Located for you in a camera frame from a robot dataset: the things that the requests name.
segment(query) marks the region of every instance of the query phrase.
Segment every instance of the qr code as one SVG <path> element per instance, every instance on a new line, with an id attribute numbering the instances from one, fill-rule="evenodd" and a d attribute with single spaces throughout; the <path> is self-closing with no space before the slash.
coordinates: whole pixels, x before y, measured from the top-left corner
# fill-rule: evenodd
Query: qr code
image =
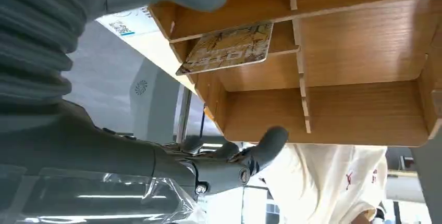
<path id="1" fill-rule="evenodd" d="M 126 25 L 123 24 L 123 22 L 121 21 L 116 21 L 113 23 L 109 23 L 109 25 L 116 31 L 118 32 L 118 34 L 125 34 L 125 33 L 130 33 L 132 32 L 131 30 L 129 30 L 127 28 Z"/>

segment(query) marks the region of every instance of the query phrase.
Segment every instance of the white t-shirt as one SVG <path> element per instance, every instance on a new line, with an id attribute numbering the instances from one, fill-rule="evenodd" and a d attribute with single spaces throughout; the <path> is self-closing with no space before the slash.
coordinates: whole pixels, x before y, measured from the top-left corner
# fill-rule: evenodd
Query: white t-shirt
<path id="1" fill-rule="evenodd" d="M 384 198 L 385 146 L 287 144 L 259 173 L 286 223 L 371 220 Z"/>

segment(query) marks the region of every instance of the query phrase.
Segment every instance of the transparent plastic sheet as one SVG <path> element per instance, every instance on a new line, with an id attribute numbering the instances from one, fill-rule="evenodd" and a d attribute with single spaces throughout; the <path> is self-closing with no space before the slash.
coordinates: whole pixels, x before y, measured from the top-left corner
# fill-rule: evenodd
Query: transparent plastic sheet
<path id="1" fill-rule="evenodd" d="M 0 165 L 0 223 L 205 224 L 172 179 Z"/>

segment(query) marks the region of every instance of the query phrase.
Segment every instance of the wooden compartment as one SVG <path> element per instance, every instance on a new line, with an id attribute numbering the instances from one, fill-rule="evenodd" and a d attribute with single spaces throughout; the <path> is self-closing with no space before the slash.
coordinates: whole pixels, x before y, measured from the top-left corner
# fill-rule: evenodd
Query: wooden compartment
<path id="1" fill-rule="evenodd" d="M 158 3 L 151 11 L 171 42 L 199 38 L 202 34 L 260 21 L 287 21 L 295 17 L 330 14 L 372 4 L 400 0 L 228 0 L 220 9 L 205 13 L 173 3 Z"/>
<path id="2" fill-rule="evenodd" d="M 229 0 L 151 8 L 177 58 L 202 34 L 271 20 L 267 60 L 189 75 L 224 136 L 420 146 L 442 126 L 442 0 Z"/>

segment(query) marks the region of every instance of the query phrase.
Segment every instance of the robotic hand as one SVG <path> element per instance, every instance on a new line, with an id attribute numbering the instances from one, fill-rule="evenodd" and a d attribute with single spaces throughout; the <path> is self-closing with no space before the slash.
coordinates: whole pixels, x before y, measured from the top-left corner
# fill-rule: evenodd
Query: robotic hand
<path id="1" fill-rule="evenodd" d="M 158 1 L 163 0 L 1 0 L 0 222 L 9 204 L 20 213 L 33 190 L 48 192 L 41 185 L 45 176 L 171 178 L 196 198 L 246 184 L 279 153 L 287 140 L 282 128 L 270 129 L 258 146 L 232 159 L 220 153 L 199 157 L 98 129 L 81 107 L 62 99 L 71 91 L 61 76 L 72 66 L 65 54 L 77 48 L 84 25 Z M 210 11 L 226 0 L 169 1 Z M 19 179 L 10 183 L 8 171 Z M 56 188 L 55 196 L 68 191 L 64 183 Z M 36 194 L 35 206 L 39 199 Z"/>

